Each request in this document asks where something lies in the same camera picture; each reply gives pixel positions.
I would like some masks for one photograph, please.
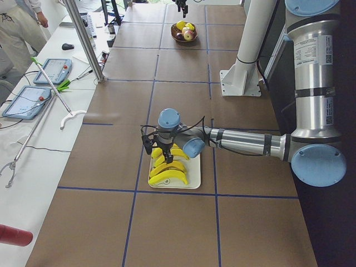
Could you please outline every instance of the yellow fruit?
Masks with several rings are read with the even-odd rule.
[[[180,156],[180,157],[185,158],[186,160],[189,160],[188,155],[185,154],[182,149],[171,149],[171,154],[173,156]]]
[[[182,149],[171,149],[171,154],[173,155],[173,157],[178,156],[178,157],[183,157],[186,160],[189,160],[188,155],[185,154]],[[154,163],[154,168],[157,168],[158,166],[160,166],[165,161],[166,161],[166,159],[165,159],[164,155],[159,156],[157,158],[157,160],[155,161],[155,163]]]
[[[173,144],[173,147],[172,147],[173,149],[174,148],[179,148],[178,147],[178,145],[176,145],[176,144]],[[157,147],[157,148],[155,148],[155,149],[153,149],[153,151],[152,151],[152,154],[151,154],[151,157],[153,158],[153,159],[156,159],[156,158],[158,158],[159,156],[161,156],[162,155],[162,149],[160,149],[159,147]]]
[[[163,162],[165,162],[165,157],[164,155],[159,156],[159,158],[155,161],[154,167],[157,168],[160,166]]]
[[[163,171],[160,174],[155,175],[154,177],[149,179],[149,184],[154,185],[158,184],[159,182],[162,182],[166,179],[170,178],[178,178],[181,180],[185,185],[188,184],[187,177],[184,172],[182,171],[177,171],[177,170],[167,170]]]
[[[185,27],[185,21],[178,21],[176,27],[181,31]]]
[[[166,171],[166,170],[177,170],[182,171],[185,174],[187,173],[187,169],[182,162],[174,160],[172,163],[162,163],[157,168],[153,168],[150,172],[150,177],[156,176],[157,174]]]
[[[186,23],[185,24],[185,27],[188,27],[190,30],[194,31],[195,30],[195,27],[193,24],[191,24],[190,22]]]

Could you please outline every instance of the white tray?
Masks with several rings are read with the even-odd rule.
[[[200,155],[196,156],[194,159],[185,160],[181,157],[174,157],[174,160],[180,161],[184,164],[185,168],[187,169],[187,180],[188,184],[185,185],[181,180],[178,178],[169,178],[165,181],[150,185],[154,188],[177,188],[177,189],[197,189],[201,184],[201,174],[200,174]],[[150,163],[150,171],[153,169],[153,165],[155,160],[151,158]]]

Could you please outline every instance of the fruit bowl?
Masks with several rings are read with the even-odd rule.
[[[180,42],[180,43],[189,43],[189,42],[193,42],[196,40],[196,38],[198,37],[198,31],[196,29],[196,26],[192,23],[192,25],[194,26],[194,30],[193,30],[193,33],[194,33],[194,37],[192,40],[180,40],[180,39],[177,39],[176,36],[177,36],[177,33],[180,33],[181,31],[177,28],[177,23],[173,24],[172,27],[171,27],[171,35],[172,35],[172,38],[174,40],[176,40],[177,42]]]

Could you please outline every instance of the robot label sticker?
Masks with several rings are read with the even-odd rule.
[[[294,68],[318,63],[318,38],[294,44]]]
[[[325,98],[325,125],[334,124],[334,101],[332,97]]]
[[[294,44],[294,68],[333,64],[333,36],[322,35]]]
[[[332,65],[333,64],[333,36],[322,35],[319,36],[319,64]]]

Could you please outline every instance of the banana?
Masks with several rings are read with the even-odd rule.
[[[160,174],[157,174],[153,176],[152,178],[149,179],[149,184],[154,185],[158,184],[159,182],[162,182],[166,179],[170,178],[178,178],[181,180],[185,185],[188,184],[187,177],[184,172],[182,171],[177,171],[177,170],[167,170],[163,171]]]
[[[187,154],[183,152],[182,149],[171,149],[171,154],[174,156],[180,156],[185,158],[186,160],[189,160],[189,157]],[[154,163],[154,168],[157,168],[159,165],[161,165],[163,162],[165,162],[165,157],[164,155],[161,155],[158,157],[158,159]]]
[[[159,156],[159,158],[155,161],[154,163],[154,167],[157,168],[158,166],[160,166],[163,162],[165,162],[165,157],[164,155]]]
[[[189,160],[188,155],[185,154],[182,149],[171,149],[171,154],[173,156],[180,156],[180,157],[185,158],[186,160]]]
[[[174,160],[172,163],[163,163],[159,165],[157,168],[153,168],[152,171],[150,172],[150,177],[154,177],[157,174],[166,171],[166,170],[177,170],[177,171],[182,171],[185,174],[187,173],[187,170],[185,169],[185,166],[182,162]]]
[[[172,149],[174,149],[174,148],[179,149],[178,145],[176,145],[176,144],[173,144]],[[161,156],[162,153],[163,153],[163,152],[162,152],[162,149],[160,149],[159,147],[157,147],[157,148],[155,148],[155,149],[152,151],[151,157],[152,157],[153,159],[156,159],[156,158],[158,158],[159,156]]]

